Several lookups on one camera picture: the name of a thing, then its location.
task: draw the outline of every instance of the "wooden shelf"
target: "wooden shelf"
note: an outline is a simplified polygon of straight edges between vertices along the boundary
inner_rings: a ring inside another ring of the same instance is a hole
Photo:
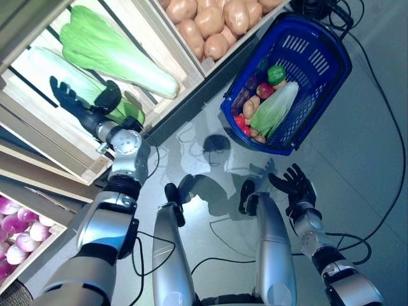
[[[175,27],[173,22],[168,18],[165,10],[161,7],[158,0],[150,0],[154,5],[155,9],[160,13],[163,22],[171,29],[174,35],[177,37],[181,45],[184,47],[186,52],[189,54],[190,58],[193,60],[199,71],[203,74],[204,77],[209,76],[214,70],[216,70],[224,61],[227,61],[232,53],[237,51],[256,31],[259,30],[267,22],[274,19],[279,13],[282,12],[283,7],[287,5],[290,0],[282,0],[281,4],[278,5],[275,9],[267,13],[262,19],[252,27],[245,35],[243,35],[228,51],[227,53],[220,58],[217,62],[214,62],[212,59],[205,59],[203,62],[200,62],[196,56],[191,52],[188,44],[186,43],[183,36],[180,34],[179,30]]]

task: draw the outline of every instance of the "red apple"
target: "red apple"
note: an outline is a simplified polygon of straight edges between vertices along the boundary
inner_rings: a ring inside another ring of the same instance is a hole
[[[268,83],[260,83],[256,88],[256,95],[261,99],[269,98],[274,92],[275,89]]]

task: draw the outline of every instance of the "potato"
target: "potato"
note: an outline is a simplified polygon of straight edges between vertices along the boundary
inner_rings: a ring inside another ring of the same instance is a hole
[[[159,0],[159,3],[162,8],[166,9],[167,6],[170,4],[170,0]]]
[[[224,5],[225,24],[236,35],[245,34],[249,28],[249,12],[241,0],[231,0]]]
[[[205,57],[213,60],[221,58],[228,50],[228,42],[224,35],[214,34],[207,38],[204,44]]]
[[[231,32],[229,27],[224,25],[224,29],[222,29],[221,34],[227,39],[228,46],[231,48],[237,42],[237,36]]]
[[[249,12],[249,29],[255,26],[262,17],[262,5],[258,2],[247,2],[245,4]]]
[[[251,99],[244,103],[244,106],[242,107],[242,113],[244,114],[244,117],[246,119],[251,119],[252,115],[254,115],[255,106]]]
[[[197,14],[194,22],[200,29],[201,36],[206,39],[222,31],[224,15],[218,6],[209,6]]]
[[[257,135],[257,136],[255,136],[254,139],[255,139],[257,142],[266,143],[266,139],[265,139],[265,137],[262,136],[262,135]]]
[[[209,6],[218,6],[215,0],[197,0],[197,13]]]
[[[197,12],[196,0],[171,0],[166,13],[174,24],[193,19]]]
[[[224,5],[229,1],[229,0],[215,0],[217,5],[220,7],[220,9],[224,8]]]
[[[202,60],[204,54],[204,39],[196,23],[191,19],[183,20],[177,25],[177,29],[198,60]]]
[[[262,13],[266,14],[276,8],[282,0],[259,0],[260,5],[262,5]]]
[[[252,102],[252,104],[254,105],[255,110],[259,107],[259,105],[261,104],[261,99],[255,95],[249,98],[249,101]]]

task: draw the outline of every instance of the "wooden crate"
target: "wooden crate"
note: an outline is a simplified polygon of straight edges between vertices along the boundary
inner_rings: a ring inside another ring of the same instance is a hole
[[[205,76],[209,76],[215,69],[217,69],[224,61],[228,59],[228,57],[234,53],[237,49],[239,49],[247,40],[250,38],[261,26],[266,24],[268,21],[271,21],[274,17],[276,17],[279,13],[282,12],[283,7],[287,5],[290,0],[282,0],[281,4],[278,5],[275,9],[267,13],[262,19],[252,27],[245,35],[243,35],[228,51],[227,53],[214,62],[211,58],[204,59],[200,62],[196,56],[191,52],[188,44],[186,43],[183,36],[179,33],[173,22],[168,18],[165,10],[161,7],[158,0],[150,0],[150,2],[154,5],[155,9],[160,13],[163,22],[172,30],[174,35],[177,37],[179,42],[184,46],[186,52],[189,54],[190,58],[193,60],[195,65],[197,65],[200,72]]]
[[[36,71],[26,59],[29,47],[47,47],[61,53],[58,33],[69,22],[67,5],[71,3],[68,0],[15,1],[4,13],[14,13],[11,21],[0,13],[0,23],[5,25],[0,30],[0,124],[89,185],[112,162],[95,151],[98,142],[74,116],[55,107],[59,103],[50,89],[49,76]],[[184,47],[160,22],[160,15],[147,0],[77,0],[72,5],[84,5],[110,20],[125,37],[134,38],[159,67],[165,67],[178,80],[180,94],[175,99],[162,98],[131,83],[114,80],[122,94],[145,113],[145,129],[158,124],[204,80]],[[99,77],[112,79],[102,74]]]
[[[67,225],[72,220],[74,213],[63,209],[63,204],[56,205],[54,201],[47,200],[40,194],[36,194],[23,186],[8,182],[3,178],[0,178],[0,195],[13,200],[15,203],[32,210],[38,215],[44,215],[55,222],[50,228],[51,235],[43,241],[36,250],[30,253],[27,259],[19,264],[14,272],[0,285],[1,294],[38,256],[66,231]]]

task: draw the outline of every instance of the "red onion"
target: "red onion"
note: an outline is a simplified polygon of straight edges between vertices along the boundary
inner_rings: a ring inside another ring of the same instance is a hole
[[[17,217],[21,221],[34,222],[38,220],[38,215],[31,210],[22,207],[17,212]]]
[[[4,215],[12,215],[15,214],[20,207],[19,204],[14,203],[4,196],[0,196],[0,213]]]
[[[1,228],[9,234],[22,233],[28,226],[29,223],[19,220],[17,214],[8,215],[1,221]]]
[[[0,260],[6,258],[6,253],[9,248],[10,244],[8,242],[3,242],[0,244]]]
[[[21,251],[15,244],[13,244],[6,254],[7,262],[11,265],[19,265],[28,257],[28,252]]]
[[[15,244],[17,247],[24,252],[33,252],[40,244],[39,241],[34,241],[28,233],[21,233],[16,241]]]
[[[54,220],[51,220],[50,218],[44,217],[43,215],[41,215],[39,219],[40,219],[40,223],[42,225],[45,225],[45,226],[48,226],[48,227],[51,227],[51,226],[53,226],[55,224]]]
[[[40,222],[36,221],[33,223],[30,229],[30,237],[34,241],[44,241],[45,239],[50,236],[50,232],[48,231],[48,227],[41,224]]]
[[[14,271],[14,266],[11,266],[5,259],[0,261],[0,279],[9,276]]]

